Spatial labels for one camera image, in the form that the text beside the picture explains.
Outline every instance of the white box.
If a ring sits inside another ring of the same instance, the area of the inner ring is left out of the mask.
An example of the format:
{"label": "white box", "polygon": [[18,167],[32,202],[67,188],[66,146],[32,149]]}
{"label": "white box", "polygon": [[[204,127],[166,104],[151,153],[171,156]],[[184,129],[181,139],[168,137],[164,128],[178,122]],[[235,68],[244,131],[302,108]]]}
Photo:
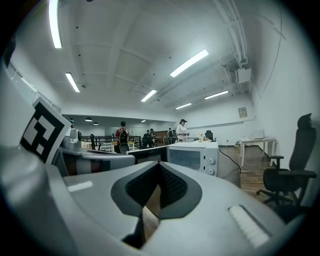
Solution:
{"label": "white box", "polygon": [[254,139],[263,139],[265,137],[265,130],[258,129],[253,131],[253,138]]}

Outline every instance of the electrical box on wall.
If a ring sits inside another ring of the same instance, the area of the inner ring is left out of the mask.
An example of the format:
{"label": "electrical box on wall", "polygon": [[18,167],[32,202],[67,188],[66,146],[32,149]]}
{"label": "electrical box on wall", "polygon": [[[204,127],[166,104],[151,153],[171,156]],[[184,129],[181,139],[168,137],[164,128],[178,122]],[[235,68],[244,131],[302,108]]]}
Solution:
{"label": "electrical box on wall", "polygon": [[238,68],[235,71],[230,70],[231,81],[235,84],[241,84],[250,81],[251,68]]}
{"label": "electrical box on wall", "polygon": [[237,70],[237,82],[239,84],[250,81],[251,78],[251,68],[245,69],[245,68],[239,68]]}

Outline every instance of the chair headrest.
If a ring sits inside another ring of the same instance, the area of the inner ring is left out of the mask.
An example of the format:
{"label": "chair headrest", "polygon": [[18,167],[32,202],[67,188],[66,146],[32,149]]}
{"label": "chair headrest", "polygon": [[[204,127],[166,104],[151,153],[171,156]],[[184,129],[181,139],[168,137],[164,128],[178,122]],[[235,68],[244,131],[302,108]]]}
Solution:
{"label": "chair headrest", "polygon": [[305,114],[299,118],[297,125],[300,130],[310,130],[312,128],[310,116],[311,113]]}

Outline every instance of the microwave window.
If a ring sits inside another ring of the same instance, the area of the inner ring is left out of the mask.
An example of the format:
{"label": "microwave window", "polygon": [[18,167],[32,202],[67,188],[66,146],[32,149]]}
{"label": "microwave window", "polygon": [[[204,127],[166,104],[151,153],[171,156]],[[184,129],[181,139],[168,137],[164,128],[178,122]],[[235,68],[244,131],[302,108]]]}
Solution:
{"label": "microwave window", "polygon": [[199,171],[200,161],[200,151],[169,149],[169,162],[172,164]]}

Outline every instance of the microwave door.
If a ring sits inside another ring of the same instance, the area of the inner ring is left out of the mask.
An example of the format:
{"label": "microwave door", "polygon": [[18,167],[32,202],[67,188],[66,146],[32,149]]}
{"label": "microwave door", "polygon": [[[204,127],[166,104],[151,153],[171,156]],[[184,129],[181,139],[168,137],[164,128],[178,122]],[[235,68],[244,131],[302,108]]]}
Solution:
{"label": "microwave door", "polygon": [[169,163],[203,172],[205,150],[200,148],[169,148],[167,160]]}

